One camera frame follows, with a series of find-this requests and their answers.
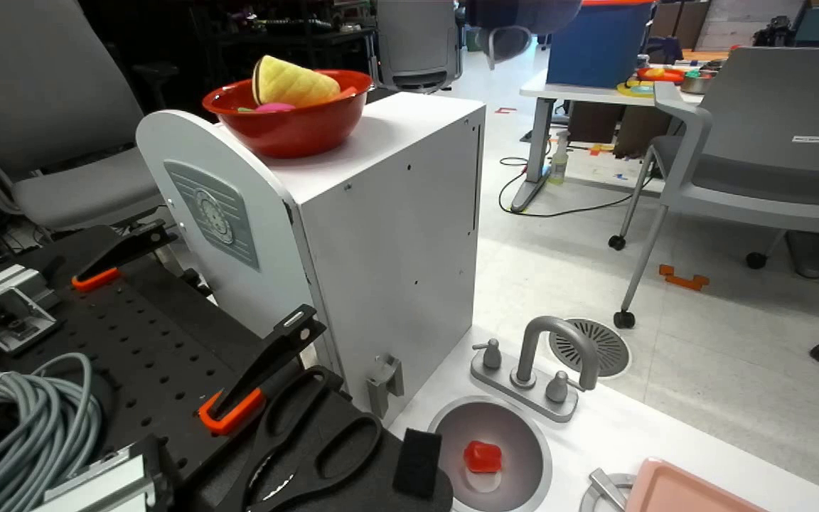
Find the white toy kitchen cabinet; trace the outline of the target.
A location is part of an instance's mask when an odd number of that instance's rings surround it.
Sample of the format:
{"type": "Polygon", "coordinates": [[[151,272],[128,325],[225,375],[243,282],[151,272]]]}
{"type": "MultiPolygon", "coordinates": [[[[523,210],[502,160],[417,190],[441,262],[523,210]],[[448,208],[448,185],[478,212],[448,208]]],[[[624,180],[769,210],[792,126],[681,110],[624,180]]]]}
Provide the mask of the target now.
{"type": "Polygon", "coordinates": [[[269,160],[175,107],[138,147],[220,306],[260,335],[317,306],[320,360],[394,419],[473,330],[485,129],[478,99],[391,94],[320,157],[269,160]]]}

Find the gray toy faucet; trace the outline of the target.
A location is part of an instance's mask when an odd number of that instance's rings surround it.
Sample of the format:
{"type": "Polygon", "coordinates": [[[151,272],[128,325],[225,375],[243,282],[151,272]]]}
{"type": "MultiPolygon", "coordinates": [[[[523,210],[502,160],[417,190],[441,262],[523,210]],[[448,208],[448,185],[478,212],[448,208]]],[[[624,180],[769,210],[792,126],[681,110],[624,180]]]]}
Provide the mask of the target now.
{"type": "Polygon", "coordinates": [[[478,345],[469,372],[481,385],[522,402],[550,420],[569,424],[577,413],[582,396],[599,386],[599,349],[572,326],[572,322],[539,316],[523,326],[518,355],[508,355],[502,345],[489,339],[488,345],[478,345]],[[583,370],[577,375],[547,370],[539,360],[539,349],[552,339],[569,339],[582,349],[583,370]]]}

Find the pink toy in bowl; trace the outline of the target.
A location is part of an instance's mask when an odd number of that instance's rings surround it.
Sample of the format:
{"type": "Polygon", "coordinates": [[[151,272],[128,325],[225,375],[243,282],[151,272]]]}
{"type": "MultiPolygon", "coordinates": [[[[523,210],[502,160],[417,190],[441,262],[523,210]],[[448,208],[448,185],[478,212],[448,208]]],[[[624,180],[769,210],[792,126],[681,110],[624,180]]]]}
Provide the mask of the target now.
{"type": "Polygon", "coordinates": [[[286,110],[297,110],[297,104],[290,104],[290,103],[256,103],[256,104],[240,104],[237,107],[237,114],[256,114],[256,116],[286,114],[286,110]]]}

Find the gray toy sink basin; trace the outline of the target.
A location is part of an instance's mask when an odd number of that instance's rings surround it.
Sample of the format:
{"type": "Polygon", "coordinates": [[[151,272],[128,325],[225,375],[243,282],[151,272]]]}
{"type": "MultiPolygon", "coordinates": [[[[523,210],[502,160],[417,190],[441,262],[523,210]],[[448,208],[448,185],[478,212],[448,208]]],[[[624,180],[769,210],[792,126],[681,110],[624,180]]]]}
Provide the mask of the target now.
{"type": "Polygon", "coordinates": [[[438,468],[451,477],[462,512],[535,512],[552,480],[550,450],[532,420],[512,407],[488,399],[463,399],[434,419],[441,434],[438,468]],[[498,476],[469,476],[463,446],[469,440],[498,443],[505,467],[498,476]]]}

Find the yellow plush toy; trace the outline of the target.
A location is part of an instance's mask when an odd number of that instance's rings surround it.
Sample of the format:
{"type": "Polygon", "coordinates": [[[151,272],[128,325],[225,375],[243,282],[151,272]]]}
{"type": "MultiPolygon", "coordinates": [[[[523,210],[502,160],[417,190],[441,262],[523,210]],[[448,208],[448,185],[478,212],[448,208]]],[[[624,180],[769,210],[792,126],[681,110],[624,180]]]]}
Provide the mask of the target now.
{"type": "Polygon", "coordinates": [[[321,72],[266,55],[253,69],[253,97],[260,103],[290,103],[297,107],[331,103],[341,94],[338,82],[321,72]]]}

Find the black orange clamp near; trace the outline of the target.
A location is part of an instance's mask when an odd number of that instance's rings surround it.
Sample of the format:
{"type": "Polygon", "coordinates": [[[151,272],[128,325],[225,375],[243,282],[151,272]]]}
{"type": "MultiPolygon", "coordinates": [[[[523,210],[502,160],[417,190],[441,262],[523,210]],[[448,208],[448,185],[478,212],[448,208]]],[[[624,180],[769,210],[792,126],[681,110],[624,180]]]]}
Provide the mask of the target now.
{"type": "Polygon", "coordinates": [[[216,389],[198,407],[199,424],[212,434],[232,434],[246,426],[269,402],[269,380],[290,363],[309,345],[326,333],[311,303],[297,306],[269,335],[269,346],[240,372],[240,379],[216,389]]]}

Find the black sponge block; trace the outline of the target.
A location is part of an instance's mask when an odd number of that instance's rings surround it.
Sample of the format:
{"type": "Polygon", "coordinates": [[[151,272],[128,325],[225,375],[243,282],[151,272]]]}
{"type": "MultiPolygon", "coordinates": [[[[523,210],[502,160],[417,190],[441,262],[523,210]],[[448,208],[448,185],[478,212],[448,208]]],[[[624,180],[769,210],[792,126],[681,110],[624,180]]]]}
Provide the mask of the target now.
{"type": "Polygon", "coordinates": [[[394,476],[394,488],[431,501],[438,480],[441,439],[436,433],[407,430],[394,476]]]}

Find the orange floor tape marker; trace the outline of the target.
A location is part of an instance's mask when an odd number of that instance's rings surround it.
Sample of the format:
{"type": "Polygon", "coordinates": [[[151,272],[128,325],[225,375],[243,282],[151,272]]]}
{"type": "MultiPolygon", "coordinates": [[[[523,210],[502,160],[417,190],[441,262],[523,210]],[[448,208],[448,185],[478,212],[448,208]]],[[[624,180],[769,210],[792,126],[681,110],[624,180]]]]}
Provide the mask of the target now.
{"type": "Polygon", "coordinates": [[[687,288],[698,294],[709,288],[709,275],[701,275],[701,272],[682,275],[674,265],[661,265],[658,272],[667,284],[674,284],[674,288],[687,288]]]}

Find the black perforated board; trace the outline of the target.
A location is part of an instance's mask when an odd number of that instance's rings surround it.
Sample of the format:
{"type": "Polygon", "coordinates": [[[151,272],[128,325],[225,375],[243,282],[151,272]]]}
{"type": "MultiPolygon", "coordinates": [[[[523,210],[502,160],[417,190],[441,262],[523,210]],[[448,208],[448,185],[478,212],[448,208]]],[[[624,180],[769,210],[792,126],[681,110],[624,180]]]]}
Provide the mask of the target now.
{"type": "Polygon", "coordinates": [[[250,512],[266,407],[212,434],[198,407],[269,346],[151,252],[94,294],[118,237],[85,230],[0,265],[0,512],[250,512]]]}

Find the white desk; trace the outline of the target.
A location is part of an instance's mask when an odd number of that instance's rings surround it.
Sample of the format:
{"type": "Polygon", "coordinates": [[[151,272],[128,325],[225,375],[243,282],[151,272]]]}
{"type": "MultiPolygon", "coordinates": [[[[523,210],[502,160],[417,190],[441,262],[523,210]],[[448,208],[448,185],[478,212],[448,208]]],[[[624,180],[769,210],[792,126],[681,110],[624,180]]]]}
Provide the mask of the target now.
{"type": "Polygon", "coordinates": [[[674,103],[682,107],[698,107],[701,99],[691,94],[682,94],[673,82],[658,82],[650,97],[621,94],[617,89],[591,89],[591,84],[557,84],[550,82],[547,74],[535,74],[522,84],[523,97],[535,99],[535,116],[532,116],[532,138],[529,138],[529,157],[523,166],[523,183],[515,190],[515,198],[510,204],[512,212],[523,212],[539,193],[543,190],[550,173],[547,173],[547,138],[550,138],[550,121],[562,103],[589,103],[589,104],[624,104],[624,107],[661,107],[663,103],[674,103]]]}

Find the blue storage bin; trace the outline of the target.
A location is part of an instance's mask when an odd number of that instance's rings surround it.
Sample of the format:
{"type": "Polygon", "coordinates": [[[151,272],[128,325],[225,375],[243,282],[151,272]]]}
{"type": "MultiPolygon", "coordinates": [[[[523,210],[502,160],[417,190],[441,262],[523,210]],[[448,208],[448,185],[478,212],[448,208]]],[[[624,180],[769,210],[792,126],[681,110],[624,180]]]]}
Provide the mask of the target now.
{"type": "Polygon", "coordinates": [[[552,38],[547,79],[552,84],[616,89],[637,69],[653,0],[583,0],[569,26],[552,38]]]}

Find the black orange clamp far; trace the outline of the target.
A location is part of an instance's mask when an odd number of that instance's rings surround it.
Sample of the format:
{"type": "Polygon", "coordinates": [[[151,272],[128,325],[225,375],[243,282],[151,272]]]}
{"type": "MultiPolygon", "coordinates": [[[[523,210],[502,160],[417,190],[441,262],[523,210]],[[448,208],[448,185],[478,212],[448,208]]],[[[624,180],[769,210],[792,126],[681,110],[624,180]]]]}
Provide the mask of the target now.
{"type": "Polygon", "coordinates": [[[68,278],[77,294],[94,294],[124,275],[124,266],[146,252],[155,252],[175,241],[166,224],[146,224],[134,234],[124,234],[107,249],[99,249],[80,272],[68,278]]]}

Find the gray office chair right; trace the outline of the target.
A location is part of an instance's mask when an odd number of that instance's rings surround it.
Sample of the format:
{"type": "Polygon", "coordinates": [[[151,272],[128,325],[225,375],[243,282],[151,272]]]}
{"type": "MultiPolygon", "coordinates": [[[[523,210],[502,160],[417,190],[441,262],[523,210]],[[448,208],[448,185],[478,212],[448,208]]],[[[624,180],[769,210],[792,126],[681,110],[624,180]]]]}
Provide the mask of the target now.
{"type": "Polygon", "coordinates": [[[819,49],[736,49],[701,103],[661,82],[654,107],[682,126],[653,160],[663,168],[650,241],[611,322],[634,326],[633,302],[673,212],[819,234],[819,49]]]}

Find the gray office chair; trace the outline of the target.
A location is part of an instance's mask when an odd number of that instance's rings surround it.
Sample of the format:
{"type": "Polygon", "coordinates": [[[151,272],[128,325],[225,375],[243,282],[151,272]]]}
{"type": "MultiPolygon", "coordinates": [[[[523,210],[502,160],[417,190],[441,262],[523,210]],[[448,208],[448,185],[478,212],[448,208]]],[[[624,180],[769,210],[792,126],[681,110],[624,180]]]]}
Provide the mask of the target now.
{"type": "Polygon", "coordinates": [[[158,210],[139,119],[80,0],[0,0],[0,170],[34,224],[77,230],[158,210]]]}
{"type": "Polygon", "coordinates": [[[663,168],[650,241],[611,322],[634,326],[633,302],[673,212],[819,234],[819,49],[736,49],[701,103],[661,82],[654,107],[682,126],[653,160],[663,168]]]}

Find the gray office chair left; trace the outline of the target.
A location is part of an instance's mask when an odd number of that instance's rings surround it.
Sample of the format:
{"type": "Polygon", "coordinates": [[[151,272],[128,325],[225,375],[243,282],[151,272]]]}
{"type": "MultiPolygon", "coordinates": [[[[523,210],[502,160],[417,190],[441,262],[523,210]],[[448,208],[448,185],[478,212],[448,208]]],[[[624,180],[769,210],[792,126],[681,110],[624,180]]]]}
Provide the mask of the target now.
{"type": "Polygon", "coordinates": [[[139,119],[80,0],[0,0],[0,170],[34,224],[77,230],[158,210],[139,119]]]}

